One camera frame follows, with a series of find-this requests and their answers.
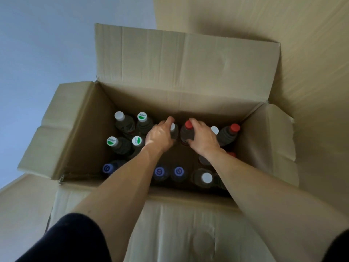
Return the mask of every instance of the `person's right hand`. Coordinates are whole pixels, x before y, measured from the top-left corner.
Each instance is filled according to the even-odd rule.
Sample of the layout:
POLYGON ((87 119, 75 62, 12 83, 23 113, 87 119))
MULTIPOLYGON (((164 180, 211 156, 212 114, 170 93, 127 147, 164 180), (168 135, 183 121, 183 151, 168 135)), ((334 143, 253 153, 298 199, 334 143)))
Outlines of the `person's right hand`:
POLYGON ((216 134, 202 121, 194 118, 189 119, 195 131, 194 140, 187 140, 190 147, 198 154, 206 157, 208 152, 220 150, 216 134))

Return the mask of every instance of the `bottle cap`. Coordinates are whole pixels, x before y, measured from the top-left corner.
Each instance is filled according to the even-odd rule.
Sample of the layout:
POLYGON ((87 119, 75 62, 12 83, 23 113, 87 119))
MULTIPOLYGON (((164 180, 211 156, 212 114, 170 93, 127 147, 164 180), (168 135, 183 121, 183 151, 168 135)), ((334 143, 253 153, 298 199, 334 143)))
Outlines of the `bottle cap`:
POLYGON ((106 163, 103 166, 103 173, 112 174, 113 172, 115 172, 115 170, 116 170, 116 167, 111 163, 106 163))
POLYGON ((186 128, 187 130, 192 130, 192 129, 193 129, 193 124, 190 122, 190 120, 187 120, 187 121, 185 122, 185 128, 186 128))
POLYGON ((142 138, 139 136, 135 136, 132 138, 132 144, 134 146, 141 146, 142 145, 142 138))
POLYGON ((123 121, 125 119, 125 114, 121 111, 117 111, 114 114, 114 117, 116 118, 117 121, 123 121))
POLYGON ((174 123, 171 124, 171 128, 170 128, 170 131, 173 132, 176 128, 176 125, 174 123))
POLYGON ((175 171, 174 173, 176 176, 183 176, 184 175, 184 169, 180 166, 176 167, 174 171, 175 171))
POLYGON ((235 157, 235 158, 236 158, 236 153, 233 153, 233 152, 227 152, 227 154, 229 154, 229 155, 231 155, 231 156, 233 156, 233 157, 235 157))
POLYGON ((164 176, 164 174, 165 174, 165 169, 163 168, 163 167, 157 167, 157 168, 155 168, 155 170, 154 170, 154 175, 156 175, 156 176, 164 176))
POLYGON ((214 134, 218 134, 218 132, 219 132, 219 129, 216 127, 216 126, 212 126, 211 127, 211 130, 214 132, 214 134))
POLYGON ((237 132, 239 132, 239 130, 240 130, 240 126, 239 126, 238 124, 236 124, 236 123, 231 124, 230 130, 231 130, 232 132, 237 133, 237 132))
POLYGON ((144 122, 147 120, 147 115, 144 112, 139 112, 137 118, 139 121, 144 122))
POLYGON ((213 176, 210 173, 203 173, 201 176, 201 180, 206 183, 209 184, 212 182, 213 180, 213 176))
POLYGON ((118 145, 118 143, 119 143, 119 140, 113 136, 107 139, 107 145, 111 147, 115 147, 116 145, 118 145))

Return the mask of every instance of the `purple bottle cap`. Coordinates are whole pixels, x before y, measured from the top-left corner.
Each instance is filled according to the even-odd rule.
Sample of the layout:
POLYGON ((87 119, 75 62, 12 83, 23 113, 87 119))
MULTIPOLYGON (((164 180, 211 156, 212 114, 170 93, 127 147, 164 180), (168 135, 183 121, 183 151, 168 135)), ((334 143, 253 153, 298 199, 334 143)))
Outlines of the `purple bottle cap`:
POLYGON ((106 174, 112 174, 114 171, 115 171, 115 166, 111 163, 106 163, 104 166, 103 166, 103 172, 106 173, 106 174))
POLYGON ((154 170, 154 175, 156 175, 156 176, 164 176, 164 174, 165 174, 165 169, 163 168, 163 167, 157 167, 157 168, 155 168, 155 170, 154 170))
POLYGON ((183 176, 184 175, 184 169, 180 166, 176 167, 174 171, 175 171, 174 173, 176 176, 183 176))

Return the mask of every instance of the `open cardboard box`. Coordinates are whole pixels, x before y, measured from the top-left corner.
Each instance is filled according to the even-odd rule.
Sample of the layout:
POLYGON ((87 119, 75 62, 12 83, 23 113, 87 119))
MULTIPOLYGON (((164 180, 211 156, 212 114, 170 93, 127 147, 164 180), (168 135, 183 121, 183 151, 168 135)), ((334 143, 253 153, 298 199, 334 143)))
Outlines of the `open cardboard box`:
MULTIPOLYGON (((105 142, 117 134, 114 113, 144 111, 155 122, 171 115, 179 125, 189 117, 219 128, 238 122, 238 158, 298 186, 292 118, 267 102, 278 43, 101 24, 95 26, 95 41, 97 81, 59 85, 20 171, 96 187, 112 156, 105 142)), ((197 162, 185 148, 192 154, 189 161, 197 162)), ((154 188, 149 197, 178 208, 190 203, 222 213, 238 210, 233 199, 214 195, 154 188)))

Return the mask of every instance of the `green and white bottle cap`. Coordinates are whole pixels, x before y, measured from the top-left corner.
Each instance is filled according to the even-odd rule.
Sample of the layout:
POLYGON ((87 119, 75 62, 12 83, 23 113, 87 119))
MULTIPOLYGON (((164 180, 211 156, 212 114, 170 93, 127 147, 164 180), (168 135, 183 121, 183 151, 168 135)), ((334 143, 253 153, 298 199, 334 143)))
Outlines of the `green and white bottle cap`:
POLYGON ((123 121, 125 119, 125 114, 122 111, 117 111, 114 114, 114 117, 116 118, 117 121, 123 121))
POLYGON ((211 130, 214 132, 214 134, 218 134, 218 132, 219 132, 219 129, 216 127, 216 126, 212 126, 211 127, 211 130))
POLYGON ((135 136, 132 138, 132 144, 134 146, 141 146, 142 145, 142 138, 139 136, 135 136))
POLYGON ((147 115, 144 112, 139 112, 137 118, 139 121, 144 122, 147 120, 147 115))
POLYGON ((174 131, 175 128, 176 128, 176 125, 175 125, 174 123, 172 123, 172 124, 171 124, 171 128, 170 128, 170 131, 171 131, 171 132, 174 131))
POLYGON ((118 143, 119 143, 119 140, 113 136, 107 139, 107 145, 111 147, 115 147, 116 145, 118 145, 118 143))
POLYGON ((206 183, 209 184, 212 182, 213 180, 213 176, 210 173, 203 173, 201 176, 201 180, 206 183))

